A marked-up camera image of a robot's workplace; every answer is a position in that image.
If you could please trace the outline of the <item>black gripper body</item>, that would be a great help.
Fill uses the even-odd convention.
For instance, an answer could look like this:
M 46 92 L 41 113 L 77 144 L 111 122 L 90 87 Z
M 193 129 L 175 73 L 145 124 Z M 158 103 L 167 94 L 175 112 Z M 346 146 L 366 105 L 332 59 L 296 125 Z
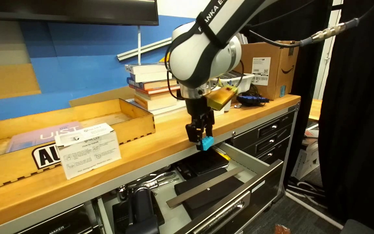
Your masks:
M 186 99 L 185 100 L 186 112 L 190 116 L 189 126 L 193 129 L 205 129 L 214 125 L 214 113 L 207 107 L 205 98 L 199 99 Z

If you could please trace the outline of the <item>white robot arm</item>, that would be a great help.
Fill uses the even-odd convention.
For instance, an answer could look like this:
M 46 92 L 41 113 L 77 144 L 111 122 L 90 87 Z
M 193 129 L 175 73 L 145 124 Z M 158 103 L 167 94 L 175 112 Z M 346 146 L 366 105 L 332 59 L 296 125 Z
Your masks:
M 261 10 L 276 0 L 210 0 L 190 23 L 172 31 L 166 51 L 166 69 L 180 86 L 190 122 L 188 139 L 203 146 L 212 138 L 212 111 L 206 101 L 206 83 L 240 61 L 241 46 L 236 34 Z

